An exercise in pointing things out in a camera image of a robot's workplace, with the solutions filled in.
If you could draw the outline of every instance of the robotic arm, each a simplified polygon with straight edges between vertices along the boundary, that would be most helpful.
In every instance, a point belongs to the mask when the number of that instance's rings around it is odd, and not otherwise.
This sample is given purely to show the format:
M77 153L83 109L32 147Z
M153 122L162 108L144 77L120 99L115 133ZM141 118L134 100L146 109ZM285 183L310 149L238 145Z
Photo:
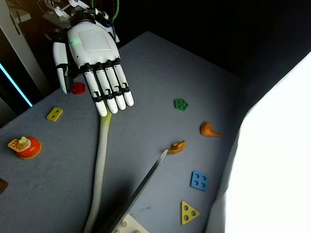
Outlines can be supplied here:
M70 16L64 12L70 6L80 6L81 10ZM67 32L68 41L57 41L53 44L57 75L64 93L67 94L72 89L66 53L68 43L70 53L83 73L100 116L107 115L104 101L113 114L116 114L118 109L124 110L126 105L133 106L133 96L115 43L118 41L115 32L112 27L104 27L95 21L92 14L103 14L103 17L111 22L112 19L105 12L89 8L79 0L69 0L67 6L62 9L56 7L54 10L59 16L70 19L72 26Z

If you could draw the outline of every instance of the table surface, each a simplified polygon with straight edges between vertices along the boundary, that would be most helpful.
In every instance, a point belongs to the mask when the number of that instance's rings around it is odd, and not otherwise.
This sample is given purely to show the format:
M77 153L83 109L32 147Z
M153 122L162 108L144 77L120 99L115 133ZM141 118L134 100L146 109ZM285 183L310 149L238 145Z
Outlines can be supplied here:
M163 160L130 214L151 233L202 232L235 137L229 125L237 78L149 32L120 54L135 105L112 117L96 228L120 210L161 149L186 140L182 152ZM84 82L82 77L75 81ZM189 104L186 111L174 108L178 98ZM64 110L56 123L46 120L55 106ZM224 136L201 136L204 121ZM82 231L92 198L98 133L99 116L89 93L65 95L60 89L0 129L0 177L9 183L0 194L0 232ZM42 142L36 158L21 160L7 147L22 135ZM207 191L190 187L193 171L208 175ZM181 201L201 213L184 226Z

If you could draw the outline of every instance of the yellow triangle block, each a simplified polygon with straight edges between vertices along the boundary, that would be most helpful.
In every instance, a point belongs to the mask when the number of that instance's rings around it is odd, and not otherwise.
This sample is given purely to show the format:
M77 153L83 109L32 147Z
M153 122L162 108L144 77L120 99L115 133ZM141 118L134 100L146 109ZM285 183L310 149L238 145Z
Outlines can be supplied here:
M194 209L185 201L181 202L181 224L185 225L200 215L200 212Z

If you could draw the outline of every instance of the blue light strip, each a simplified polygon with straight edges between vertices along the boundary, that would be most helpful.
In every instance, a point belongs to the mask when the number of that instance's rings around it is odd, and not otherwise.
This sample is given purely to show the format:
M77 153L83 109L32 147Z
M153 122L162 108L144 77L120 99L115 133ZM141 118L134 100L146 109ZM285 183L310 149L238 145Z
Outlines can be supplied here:
M5 76L11 81L11 83L13 84L13 86L16 88L16 90L20 93L20 95L24 98L24 100L29 104L30 107L32 107L33 105L30 103L30 101L27 99L27 97L24 95L24 93L20 90L20 88L16 85L16 83L14 82L14 80L11 78L11 76L8 74L8 72L6 72L6 70L4 69L4 67L2 66L2 64L0 63L0 69L3 71L3 73L5 74Z

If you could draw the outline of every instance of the yellow rectangular block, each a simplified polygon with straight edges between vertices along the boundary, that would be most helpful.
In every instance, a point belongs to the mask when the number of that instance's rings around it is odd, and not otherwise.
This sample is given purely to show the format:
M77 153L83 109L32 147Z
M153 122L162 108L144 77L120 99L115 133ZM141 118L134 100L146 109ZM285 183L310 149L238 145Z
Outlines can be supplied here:
M47 119L56 122L62 115L63 109L54 107L52 111L48 114Z

